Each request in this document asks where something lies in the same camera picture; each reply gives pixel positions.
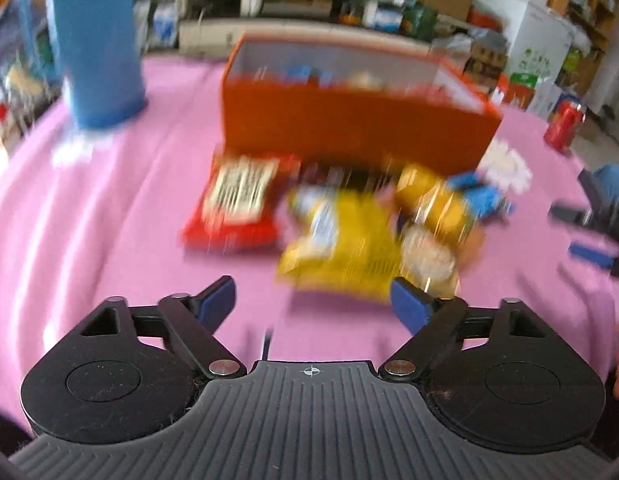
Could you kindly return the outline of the blue striped snack packet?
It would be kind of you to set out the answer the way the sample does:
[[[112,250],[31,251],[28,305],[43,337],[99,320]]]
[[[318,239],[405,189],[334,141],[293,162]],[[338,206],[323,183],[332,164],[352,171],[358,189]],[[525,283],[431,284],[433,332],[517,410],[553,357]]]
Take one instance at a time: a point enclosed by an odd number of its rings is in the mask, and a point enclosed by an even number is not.
[[[462,196],[473,217],[479,221],[506,217],[515,210],[499,188],[487,183],[476,172],[457,174],[448,178],[446,183]]]

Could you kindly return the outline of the red white label snack bag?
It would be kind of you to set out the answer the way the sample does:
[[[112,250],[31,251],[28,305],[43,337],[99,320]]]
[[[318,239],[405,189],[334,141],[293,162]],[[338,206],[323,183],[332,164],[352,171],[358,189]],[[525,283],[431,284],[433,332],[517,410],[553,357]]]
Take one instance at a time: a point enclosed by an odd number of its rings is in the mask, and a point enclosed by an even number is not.
[[[276,243],[276,209],[301,169],[293,155],[215,153],[210,179],[182,230],[183,244],[206,252],[239,252]]]

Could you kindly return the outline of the yellow snack bag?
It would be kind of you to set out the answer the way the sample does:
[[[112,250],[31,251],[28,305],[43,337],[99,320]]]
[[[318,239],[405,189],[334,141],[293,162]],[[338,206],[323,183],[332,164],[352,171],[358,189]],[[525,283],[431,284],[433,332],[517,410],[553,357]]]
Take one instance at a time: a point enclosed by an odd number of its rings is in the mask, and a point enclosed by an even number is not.
[[[301,186],[288,196],[300,234],[282,252],[277,272],[298,289],[390,301],[402,272],[390,211],[370,193]]]

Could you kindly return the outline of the gold candy bag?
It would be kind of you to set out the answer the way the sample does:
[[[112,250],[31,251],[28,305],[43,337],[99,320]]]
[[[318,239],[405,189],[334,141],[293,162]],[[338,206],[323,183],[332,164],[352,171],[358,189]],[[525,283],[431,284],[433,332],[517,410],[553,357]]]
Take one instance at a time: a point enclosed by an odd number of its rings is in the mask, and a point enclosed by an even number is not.
[[[460,247],[475,224],[469,203],[446,180],[417,164],[404,167],[395,186],[395,203],[441,243]]]

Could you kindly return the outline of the Danisa butter cookies packet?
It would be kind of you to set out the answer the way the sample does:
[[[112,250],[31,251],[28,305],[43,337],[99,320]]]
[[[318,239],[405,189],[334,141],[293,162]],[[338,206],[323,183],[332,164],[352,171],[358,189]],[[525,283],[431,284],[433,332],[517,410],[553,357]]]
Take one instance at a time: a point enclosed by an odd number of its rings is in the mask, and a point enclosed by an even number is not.
[[[457,295],[460,273],[480,260],[485,231],[474,226],[459,248],[450,248],[424,226],[408,224],[399,241],[405,278],[430,296],[446,299]]]

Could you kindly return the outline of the dark brown chocolate snack bag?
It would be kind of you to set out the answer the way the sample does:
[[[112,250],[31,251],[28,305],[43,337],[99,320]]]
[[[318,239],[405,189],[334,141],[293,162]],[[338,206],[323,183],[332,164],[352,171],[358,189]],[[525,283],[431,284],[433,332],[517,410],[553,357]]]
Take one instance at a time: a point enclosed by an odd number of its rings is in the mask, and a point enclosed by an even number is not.
[[[386,172],[366,168],[310,162],[302,166],[298,182],[322,188],[375,193],[391,185],[393,176]]]

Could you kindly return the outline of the red soda can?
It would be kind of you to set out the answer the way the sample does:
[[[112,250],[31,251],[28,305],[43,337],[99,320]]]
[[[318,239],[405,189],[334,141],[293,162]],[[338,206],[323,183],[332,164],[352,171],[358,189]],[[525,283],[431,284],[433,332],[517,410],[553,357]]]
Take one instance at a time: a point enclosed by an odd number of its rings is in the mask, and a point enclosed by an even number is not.
[[[585,119],[586,107],[581,102],[562,101],[544,134],[544,141],[555,151],[566,152]]]

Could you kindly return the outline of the pink floral tablecloth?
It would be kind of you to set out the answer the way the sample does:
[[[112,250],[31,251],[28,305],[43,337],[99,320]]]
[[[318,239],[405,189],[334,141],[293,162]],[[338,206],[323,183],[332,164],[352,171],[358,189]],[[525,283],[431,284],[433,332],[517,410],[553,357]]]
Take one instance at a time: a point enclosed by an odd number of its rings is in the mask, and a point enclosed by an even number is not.
[[[383,362],[407,339],[392,310],[335,295],[294,292],[278,281],[273,252],[187,252],[179,240],[220,142],[219,65],[151,58],[149,104],[128,127],[74,155],[63,143],[66,110],[36,123],[0,180],[0,412],[23,419],[24,375],[103,299],[154,304],[236,281],[236,309],[218,339],[242,362],[272,330],[275,360]],[[545,124],[505,108],[497,132],[524,159],[529,190],[486,230],[462,275],[469,304],[519,298],[600,375],[617,360],[619,284],[572,259],[577,233],[548,220],[554,200],[582,205],[579,160],[544,144]]]

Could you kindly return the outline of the white refrigerator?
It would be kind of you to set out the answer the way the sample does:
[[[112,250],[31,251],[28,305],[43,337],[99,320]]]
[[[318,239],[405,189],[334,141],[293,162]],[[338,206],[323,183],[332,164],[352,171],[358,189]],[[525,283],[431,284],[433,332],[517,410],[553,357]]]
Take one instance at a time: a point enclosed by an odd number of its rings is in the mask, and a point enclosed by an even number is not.
[[[533,0],[484,1],[503,24],[508,45],[505,74],[555,81],[572,45],[571,27]]]

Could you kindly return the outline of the orange storage box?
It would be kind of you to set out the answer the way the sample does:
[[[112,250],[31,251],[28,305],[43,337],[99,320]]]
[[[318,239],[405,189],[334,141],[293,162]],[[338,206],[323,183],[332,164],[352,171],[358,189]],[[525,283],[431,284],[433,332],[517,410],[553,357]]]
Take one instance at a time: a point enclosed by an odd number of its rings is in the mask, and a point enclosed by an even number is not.
[[[221,79],[224,146],[442,176],[477,168],[503,115],[445,58],[357,41],[246,35]]]

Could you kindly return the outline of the white TV cabinet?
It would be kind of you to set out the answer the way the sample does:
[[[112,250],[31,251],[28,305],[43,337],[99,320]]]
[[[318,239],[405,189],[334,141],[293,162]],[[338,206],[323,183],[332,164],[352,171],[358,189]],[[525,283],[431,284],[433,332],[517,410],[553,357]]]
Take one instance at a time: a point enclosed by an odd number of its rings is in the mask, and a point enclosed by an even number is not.
[[[346,24],[337,17],[341,3],[334,2],[330,15],[250,14],[251,0],[208,0],[203,8],[190,9],[179,22],[178,50],[182,55],[227,60],[244,35],[302,37],[360,41],[372,47],[392,47],[428,53],[430,44],[401,30],[388,32],[367,23]]]

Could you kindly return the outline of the blue thermos jug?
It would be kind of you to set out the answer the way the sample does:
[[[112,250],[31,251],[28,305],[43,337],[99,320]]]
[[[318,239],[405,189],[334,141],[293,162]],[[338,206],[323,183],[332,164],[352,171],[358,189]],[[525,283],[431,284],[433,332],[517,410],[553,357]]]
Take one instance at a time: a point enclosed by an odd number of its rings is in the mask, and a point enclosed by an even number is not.
[[[46,0],[53,61],[37,50],[32,0],[18,0],[25,50],[36,74],[58,82],[77,127],[106,129],[136,117],[146,87],[134,0]]]

